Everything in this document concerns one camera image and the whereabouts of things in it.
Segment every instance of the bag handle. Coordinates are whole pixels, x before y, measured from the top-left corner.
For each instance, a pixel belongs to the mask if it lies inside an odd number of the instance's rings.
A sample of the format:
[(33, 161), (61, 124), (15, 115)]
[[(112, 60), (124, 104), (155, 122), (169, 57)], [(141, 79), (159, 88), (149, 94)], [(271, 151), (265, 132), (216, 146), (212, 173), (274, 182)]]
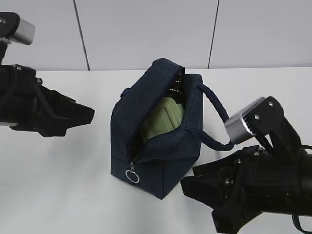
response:
[[(197, 83), (197, 88), (200, 89), (206, 97), (209, 99), (209, 101), (212, 103), (216, 111), (218, 112), (219, 116), (221, 117), (223, 123), (229, 119), (229, 115), (224, 109), (223, 105), (221, 104), (218, 97), (214, 94), (214, 92), (208, 88), (203, 83)], [(203, 142), (205, 145), (210, 147), (213, 150), (217, 151), (229, 151), (233, 149), (234, 144), (229, 141), (226, 145), (216, 141), (211, 136), (209, 136), (207, 133), (205, 133), (203, 130), (199, 129), (197, 126), (195, 126), (192, 123), (188, 123), (187, 130), (192, 133), (194, 136), (198, 137), (201, 142)]]

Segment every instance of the metal ring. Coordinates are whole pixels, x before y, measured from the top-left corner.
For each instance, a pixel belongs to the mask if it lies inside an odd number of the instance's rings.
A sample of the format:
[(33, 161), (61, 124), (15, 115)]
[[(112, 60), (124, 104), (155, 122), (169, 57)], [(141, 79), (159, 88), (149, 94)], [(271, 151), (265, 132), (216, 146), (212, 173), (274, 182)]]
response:
[[(132, 180), (132, 179), (128, 176), (128, 172), (134, 174), (134, 175), (136, 176), (136, 178), (137, 178), (137, 181)], [(140, 182), (140, 177), (139, 177), (138, 174), (135, 173), (135, 172), (132, 172), (132, 171), (130, 171), (130, 170), (127, 170), (127, 171), (126, 171), (126, 176), (127, 176), (128, 180), (130, 180), (130, 181), (131, 181), (132, 183), (134, 183), (134, 184), (137, 184), (137, 183)]]

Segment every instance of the bag strap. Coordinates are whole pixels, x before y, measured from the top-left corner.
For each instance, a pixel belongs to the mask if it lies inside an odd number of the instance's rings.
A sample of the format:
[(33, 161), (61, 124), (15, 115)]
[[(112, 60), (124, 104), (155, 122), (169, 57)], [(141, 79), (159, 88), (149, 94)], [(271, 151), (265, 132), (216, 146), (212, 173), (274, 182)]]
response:
[[(206, 97), (209, 99), (209, 101), (212, 103), (216, 111), (218, 112), (219, 116), (221, 117), (222, 121), (225, 122), (229, 119), (229, 115), (224, 109), (223, 105), (221, 104), (218, 97), (214, 94), (214, 92), (208, 88), (206, 85), (202, 83), (197, 84), (197, 88), (201, 90)], [(199, 129), (197, 126), (195, 126), (193, 123), (188, 123), (187, 130), (192, 133), (194, 136), (198, 137), (201, 142), (203, 142), (205, 145), (210, 147), (213, 150), (217, 151), (229, 151), (234, 147), (234, 144), (229, 141), (226, 145), (216, 141), (211, 136), (209, 136), (207, 133), (205, 133), (203, 130)]]
[(298, 215), (292, 215), (292, 221), (293, 221), (294, 226), (303, 234), (312, 234), (312, 232), (308, 232), (302, 229)]

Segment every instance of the zipper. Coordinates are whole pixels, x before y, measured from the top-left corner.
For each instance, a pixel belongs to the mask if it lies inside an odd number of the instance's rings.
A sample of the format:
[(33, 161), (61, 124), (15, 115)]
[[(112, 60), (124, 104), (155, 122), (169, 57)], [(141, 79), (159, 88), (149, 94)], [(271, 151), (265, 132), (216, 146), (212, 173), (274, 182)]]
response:
[(149, 141), (151, 139), (149, 139), (148, 141), (146, 141), (143, 145), (143, 147), (140, 150), (140, 153), (137, 157), (135, 157), (134, 159), (131, 158), (130, 152), (131, 152), (131, 145), (134, 141), (134, 137), (136, 137), (137, 133), (139, 132), (140, 127), (142, 126), (143, 122), (145, 121), (145, 119), (147, 118), (148, 114), (154, 109), (154, 107), (157, 105), (157, 103), (164, 97), (164, 95), (168, 92), (170, 86), (173, 84), (173, 82), (175, 81), (177, 76), (182, 76), (184, 75), (184, 68), (180, 67), (177, 72), (173, 75), (173, 77), (171, 78), (171, 80), (168, 82), (168, 84), (163, 88), (162, 92), (158, 95), (158, 97), (156, 98), (156, 100), (154, 101), (154, 103), (152, 104), (151, 108), (149, 108), (149, 110), (144, 114), (143, 118), (141, 119), (141, 121), (139, 122), (139, 124), (137, 125), (137, 127), (135, 128), (135, 130), (133, 131), (128, 146), (127, 146), (127, 158), (128, 158), (128, 162), (130, 163), (130, 171), (131, 168), (134, 169), (134, 164), (136, 162), (138, 162), (140, 160), (140, 158), (143, 155), (144, 149), (146, 147), (146, 145), (149, 143)]
[[(129, 173), (133, 174), (136, 177), (136, 180), (133, 180), (131, 177), (129, 177), (129, 175), (130, 175)], [(126, 171), (126, 177), (128, 178), (128, 180), (130, 180), (134, 184), (137, 184), (137, 183), (140, 182), (140, 177), (135, 172), (135, 167), (134, 167), (134, 163), (133, 162), (130, 163), (130, 170)]]

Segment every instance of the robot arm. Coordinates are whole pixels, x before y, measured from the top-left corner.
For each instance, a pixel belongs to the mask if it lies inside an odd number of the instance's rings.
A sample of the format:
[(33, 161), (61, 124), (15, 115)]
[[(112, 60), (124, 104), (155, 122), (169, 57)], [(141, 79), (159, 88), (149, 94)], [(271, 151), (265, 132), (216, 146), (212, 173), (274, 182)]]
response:
[(0, 12), (0, 125), (63, 137), (68, 128), (91, 123), (95, 111), (42, 86), (34, 69), (1, 64), (12, 41), (29, 45), (34, 34), (35, 27), (19, 15)]
[(213, 208), (219, 233), (235, 234), (263, 212), (292, 215), (295, 227), (309, 233), (298, 216), (312, 216), (312, 155), (280, 103), (262, 97), (228, 119), (225, 128), (233, 143), (255, 137), (264, 148), (243, 148), (194, 167), (195, 176), (181, 181), (184, 194)]

